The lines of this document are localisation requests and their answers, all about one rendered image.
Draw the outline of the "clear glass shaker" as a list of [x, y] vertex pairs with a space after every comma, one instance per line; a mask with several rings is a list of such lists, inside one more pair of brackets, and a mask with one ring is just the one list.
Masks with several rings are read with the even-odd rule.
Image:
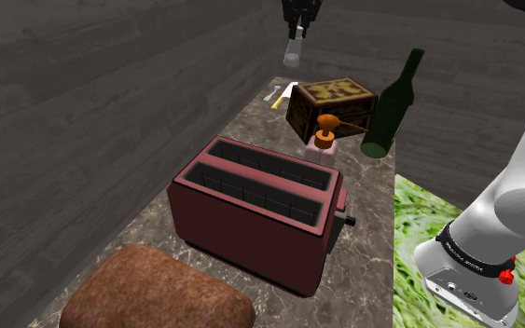
[[294, 39], [290, 39], [284, 53], [283, 64], [289, 68], [297, 68], [300, 62], [300, 55], [302, 50], [303, 43], [303, 33], [304, 29], [298, 25], [296, 29], [296, 36]]

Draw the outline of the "pink soap dispenser orange pump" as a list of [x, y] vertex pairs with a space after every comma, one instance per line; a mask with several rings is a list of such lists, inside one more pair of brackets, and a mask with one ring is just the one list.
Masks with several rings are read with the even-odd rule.
[[338, 142], [336, 141], [334, 129], [339, 125], [345, 125], [367, 132], [367, 129], [348, 122], [342, 122], [338, 117], [331, 114], [318, 116], [317, 122], [320, 129], [311, 137], [304, 151], [303, 159], [322, 166], [334, 168], [338, 153]]

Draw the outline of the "dark patterned wooden box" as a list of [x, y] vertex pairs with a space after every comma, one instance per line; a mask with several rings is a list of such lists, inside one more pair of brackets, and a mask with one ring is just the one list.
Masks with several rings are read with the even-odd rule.
[[366, 129], [378, 99], [376, 93], [350, 77], [302, 83], [293, 87], [285, 119], [307, 144], [320, 129], [319, 115], [334, 115]]

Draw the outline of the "yellow-handled cleaver knife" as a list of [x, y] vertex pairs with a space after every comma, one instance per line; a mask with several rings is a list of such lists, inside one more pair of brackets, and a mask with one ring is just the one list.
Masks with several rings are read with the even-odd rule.
[[292, 95], [292, 91], [293, 91], [293, 88], [294, 86], [296, 86], [298, 84], [297, 81], [295, 82], [291, 82], [287, 87], [286, 89], [283, 91], [282, 95], [274, 102], [274, 104], [271, 106], [271, 109], [272, 110], [277, 110], [278, 107], [280, 106], [280, 104], [283, 102], [283, 100], [285, 99], [290, 99], [291, 98], [291, 95]]

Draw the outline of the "brown bread loaf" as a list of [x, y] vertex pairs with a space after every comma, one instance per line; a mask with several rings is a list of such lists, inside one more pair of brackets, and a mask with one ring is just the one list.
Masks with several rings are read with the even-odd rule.
[[251, 300], [143, 244], [108, 257], [62, 311], [59, 328], [254, 328]]

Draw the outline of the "green patterned robot stand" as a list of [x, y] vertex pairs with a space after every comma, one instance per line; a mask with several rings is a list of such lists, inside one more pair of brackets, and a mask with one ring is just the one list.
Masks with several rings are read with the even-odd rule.
[[[423, 285], [413, 253], [461, 211], [408, 179], [394, 181], [393, 328], [485, 328], [430, 294]], [[525, 251], [516, 259], [519, 310], [512, 328], [525, 328]]]

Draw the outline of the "dark green wine bottle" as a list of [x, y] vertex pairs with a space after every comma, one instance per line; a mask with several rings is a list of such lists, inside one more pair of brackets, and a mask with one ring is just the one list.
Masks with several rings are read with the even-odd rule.
[[412, 79], [424, 53], [421, 48], [412, 49], [400, 76], [381, 93], [361, 143], [361, 151], [366, 156], [387, 156], [406, 112], [414, 103]]

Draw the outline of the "red two-slot toaster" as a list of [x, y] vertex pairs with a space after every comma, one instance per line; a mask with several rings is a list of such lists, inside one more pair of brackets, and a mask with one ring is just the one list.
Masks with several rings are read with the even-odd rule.
[[167, 188], [188, 245], [291, 294], [311, 297], [343, 226], [340, 171], [214, 137]]

